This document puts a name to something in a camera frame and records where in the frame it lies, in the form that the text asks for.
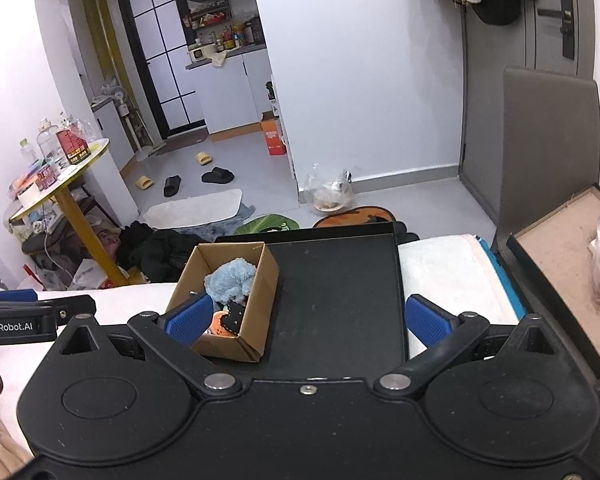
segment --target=yellow table leg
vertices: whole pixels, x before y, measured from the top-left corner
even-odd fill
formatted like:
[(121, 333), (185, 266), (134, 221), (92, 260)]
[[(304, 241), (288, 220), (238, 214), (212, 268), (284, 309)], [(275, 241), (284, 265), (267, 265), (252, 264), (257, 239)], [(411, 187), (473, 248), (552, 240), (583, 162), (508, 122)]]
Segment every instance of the yellow table leg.
[(87, 247), (87, 250), (91, 253), (93, 259), (96, 260), (99, 266), (102, 267), (102, 270), (106, 272), (113, 284), (115, 286), (128, 285), (128, 279), (125, 278), (125, 275), (120, 272), (116, 263), (107, 254), (107, 251), (102, 246), (102, 243), (100, 243), (96, 233), (93, 232), (89, 222), (82, 214), (80, 206), (78, 206), (74, 197), (71, 196), (71, 191), (69, 191), (68, 187), (59, 189), (54, 193), (54, 196), (56, 197), (56, 200), (58, 200), (62, 212), (74, 228), (75, 233), (80, 240), (82, 240), (84, 246)]

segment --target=tabletop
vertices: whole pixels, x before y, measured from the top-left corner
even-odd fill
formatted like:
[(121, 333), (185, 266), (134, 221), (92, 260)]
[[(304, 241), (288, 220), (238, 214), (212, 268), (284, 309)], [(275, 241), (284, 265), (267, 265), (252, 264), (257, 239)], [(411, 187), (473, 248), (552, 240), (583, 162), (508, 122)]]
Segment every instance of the tabletop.
[(63, 180), (58, 180), (52, 186), (41, 191), (40, 197), (33, 205), (27, 208), (21, 207), (20, 209), (18, 209), (16, 214), (9, 217), (9, 222), (15, 222), (16, 220), (20, 220), (21, 218), (38, 208), (43, 202), (51, 198), (54, 195), (54, 193), (58, 192), (61, 189), (64, 189), (69, 184), (71, 184), (84, 172), (84, 170), (89, 168), (96, 160), (98, 160), (102, 156), (104, 152), (106, 152), (109, 149), (109, 139), (98, 139), (94, 142), (90, 142), (89, 149), (91, 151), (91, 155), (85, 158), (80, 164), (71, 166), (70, 173), (68, 173)]

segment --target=orange plush toy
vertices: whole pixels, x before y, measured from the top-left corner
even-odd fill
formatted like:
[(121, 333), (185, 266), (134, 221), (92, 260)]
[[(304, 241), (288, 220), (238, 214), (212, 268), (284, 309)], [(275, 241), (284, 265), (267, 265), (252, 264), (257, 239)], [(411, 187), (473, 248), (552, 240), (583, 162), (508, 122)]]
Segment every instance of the orange plush toy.
[(214, 318), (211, 321), (211, 326), (209, 327), (209, 330), (211, 330), (213, 335), (233, 336), (232, 333), (228, 332), (220, 325), (220, 319), (222, 316), (226, 316), (227, 314), (229, 313), (225, 312), (224, 310), (220, 310), (214, 314)]

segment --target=silver metal bolt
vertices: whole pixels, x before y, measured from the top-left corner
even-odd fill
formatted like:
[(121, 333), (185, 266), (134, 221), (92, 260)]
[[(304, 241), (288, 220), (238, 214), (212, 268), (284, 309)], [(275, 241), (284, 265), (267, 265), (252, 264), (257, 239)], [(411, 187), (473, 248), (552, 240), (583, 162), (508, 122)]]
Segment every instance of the silver metal bolt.
[(304, 384), (300, 386), (300, 393), (303, 395), (315, 395), (318, 393), (318, 387), (313, 386), (312, 384)]
[(205, 377), (205, 386), (211, 390), (226, 390), (235, 384), (235, 377), (229, 374), (211, 374)]
[(387, 374), (380, 377), (380, 386), (385, 390), (404, 390), (411, 386), (411, 379), (403, 374)]

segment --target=door handle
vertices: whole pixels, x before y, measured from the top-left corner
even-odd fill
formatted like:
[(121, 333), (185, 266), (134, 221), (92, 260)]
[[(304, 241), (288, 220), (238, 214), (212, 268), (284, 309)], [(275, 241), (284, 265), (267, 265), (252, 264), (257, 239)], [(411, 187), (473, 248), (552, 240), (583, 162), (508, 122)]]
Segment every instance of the door handle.
[(573, 0), (560, 0), (560, 10), (538, 9), (538, 16), (562, 20), (562, 56), (567, 59), (576, 57), (575, 23), (573, 17)]

